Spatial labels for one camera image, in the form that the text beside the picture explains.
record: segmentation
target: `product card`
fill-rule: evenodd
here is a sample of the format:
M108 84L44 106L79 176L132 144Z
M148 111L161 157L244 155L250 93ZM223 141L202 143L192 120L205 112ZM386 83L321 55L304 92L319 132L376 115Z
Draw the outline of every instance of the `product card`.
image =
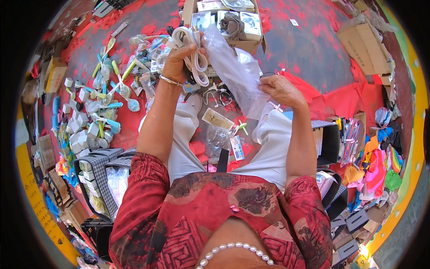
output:
M230 138L230 143L231 143L231 147L233 148L234 159L236 161L245 159L245 155L243 154L242 144L240 143L239 136Z

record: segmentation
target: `toothbrush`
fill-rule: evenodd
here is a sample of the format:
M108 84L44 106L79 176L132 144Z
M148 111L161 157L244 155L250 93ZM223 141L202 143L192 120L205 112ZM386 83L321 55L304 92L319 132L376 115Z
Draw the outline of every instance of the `toothbrush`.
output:
M93 114L91 114L91 119L92 119L92 121L104 121L107 124L110 124L110 125L114 126L115 128L121 128L121 124L119 122L116 122L116 121L113 121L113 120L109 120L109 119L105 119L103 117L99 117L97 115L97 113L95 113L95 112Z

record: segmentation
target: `stack of boxes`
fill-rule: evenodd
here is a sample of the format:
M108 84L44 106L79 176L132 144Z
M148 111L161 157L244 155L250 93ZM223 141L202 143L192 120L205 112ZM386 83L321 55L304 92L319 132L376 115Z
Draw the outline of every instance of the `stack of boxes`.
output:
M101 197L100 190L98 189L91 164L87 161L79 160L79 168L81 171L78 174L78 178L85 186L91 206L97 213L109 217L108 210Z

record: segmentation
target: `plastic bag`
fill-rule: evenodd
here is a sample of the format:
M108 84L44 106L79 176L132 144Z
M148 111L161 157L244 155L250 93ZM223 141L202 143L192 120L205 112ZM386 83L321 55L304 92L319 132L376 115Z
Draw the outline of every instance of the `plastic bag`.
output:
M236 57L215 24L206 29L205 40L212 67L233 94L242 113L247 118L259 120L270 96L258 89L258 61L241 49L236 49L241 55ZM243 64L241 58L248 61Z
M128 167L106 168L107 185L118 207L121 206L124 193L128 188L129 170Z
M233 132L222 127L209 125L206 131L205 155L219 158L221 149L230 150L230 138Z
M94 81L92 82L92 86L94 87L94 89L96 90L101 89L102 78L103 78L103 75L101 74L101 72L100 71L97 72L97 75Z

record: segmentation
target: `white cable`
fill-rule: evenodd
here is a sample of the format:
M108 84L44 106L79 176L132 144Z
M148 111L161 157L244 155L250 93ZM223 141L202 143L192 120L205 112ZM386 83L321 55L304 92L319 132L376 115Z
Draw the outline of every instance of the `white cable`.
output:
M200 48L200 32L197 29L193 31L184 26L178 27L173 31L172 39L179 48L191 43L196 43ZM188 70L193 73L194 80L199 85L207 87L209 85L209 78L204 71L208 68L208 60L200 53L200 50L197 49L196 52L185 57L184 62Z

